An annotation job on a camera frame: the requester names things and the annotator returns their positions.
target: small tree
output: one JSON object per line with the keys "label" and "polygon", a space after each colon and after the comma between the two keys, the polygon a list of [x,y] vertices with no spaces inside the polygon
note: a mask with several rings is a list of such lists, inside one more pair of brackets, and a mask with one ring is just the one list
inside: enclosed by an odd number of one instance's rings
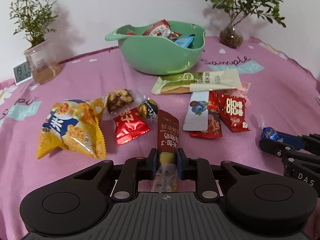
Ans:
{"label": "small tree", "polygon": [[18,25],[14,35],[24,31],[25,39],[31,43],[31,48],[44,41],[44,35],[55,32],[48,26],[55,21],[58,15],[52,16],[52,6],[55,2],[50,0],[14,0],[10,9],[10,19],[16,18]]}

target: blue foil candy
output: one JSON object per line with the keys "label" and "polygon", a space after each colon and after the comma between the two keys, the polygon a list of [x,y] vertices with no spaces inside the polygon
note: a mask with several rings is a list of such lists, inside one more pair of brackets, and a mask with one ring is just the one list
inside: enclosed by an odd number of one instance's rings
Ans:
{"label": "blue foil candy", "polygon": [[270,140],[278,140],[279,135],[272,127],[265,127],[262,129],[261,138],[269,138]]}

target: red candy wrapper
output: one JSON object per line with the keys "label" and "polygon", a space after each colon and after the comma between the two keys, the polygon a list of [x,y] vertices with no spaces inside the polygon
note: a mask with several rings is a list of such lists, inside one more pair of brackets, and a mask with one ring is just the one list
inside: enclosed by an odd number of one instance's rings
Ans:
{"label": "red candy wrapper", "polygon": [[214,91],[209,92],[208,102],[208,129],[206,131],[193,131],[190,132],[190,136],[196,136],[201,138],[219,138],[222,137],[221,125],[219,120],[219,109],[217,104],[217,98]]}
{"label": "red candy wrapper", "polygon": [[137,109],[132,109],[114,118],[116,123],[116,142],[122,145],[150,131],[149,126],[141,121]]}
{"label": "red candy wrapper", "polygon": [[231,132],[250,131],[244,120],[245,99],[228,94],[217,94],[220,118]]}
{"label": "red candy wrapper", "polygon": [[173,32],[170,29],[170,24],[166,20],[161,20],[153,24],[149,29],[147,29],[143,35],[146,36],[161,36],[172,41],[176,40],[182,34]]}

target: metal screw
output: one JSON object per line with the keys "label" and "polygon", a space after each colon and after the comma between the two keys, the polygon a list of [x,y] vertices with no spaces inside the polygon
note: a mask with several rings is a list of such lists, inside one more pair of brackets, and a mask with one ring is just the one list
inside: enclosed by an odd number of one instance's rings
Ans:
{"label": "metal screw", "polygon": [[118,191],[114,194],[115,198],[117,199],[125,199],[130,196],[130,194],[126,191]]}
{"label": "metal screw", "polygon": [[208,190],[208,191],[203,192],[202,196],[204,198],[215,198],[218,196],[218,193],[216,193],[215,191]]}

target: white wall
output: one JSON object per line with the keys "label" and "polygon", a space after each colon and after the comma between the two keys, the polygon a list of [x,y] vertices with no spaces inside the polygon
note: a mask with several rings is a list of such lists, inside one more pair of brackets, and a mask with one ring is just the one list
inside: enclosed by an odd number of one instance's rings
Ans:
{"label": "white wall", "polygon": [[[29,46],[23,33],[12,36],[11,1],[0,0],[0,81],[13,77],[12,68],[24,61],[23,51]],[[287,17],[287,29],[253,18],[242,24],[244,36],[252,34],[272,44],[320,77],[318,4],[320,0],[285,0],[280,11]],[[58,60],[116,45],[104,41],[104,36],[125,24],[146,25],[166,18],[200,24],[207,35],[218,35],[228,23],[223,11],[213,11],[204,0],[58,0],[56,5],[60,17],[53,27],[58,31],[49,36]]]}

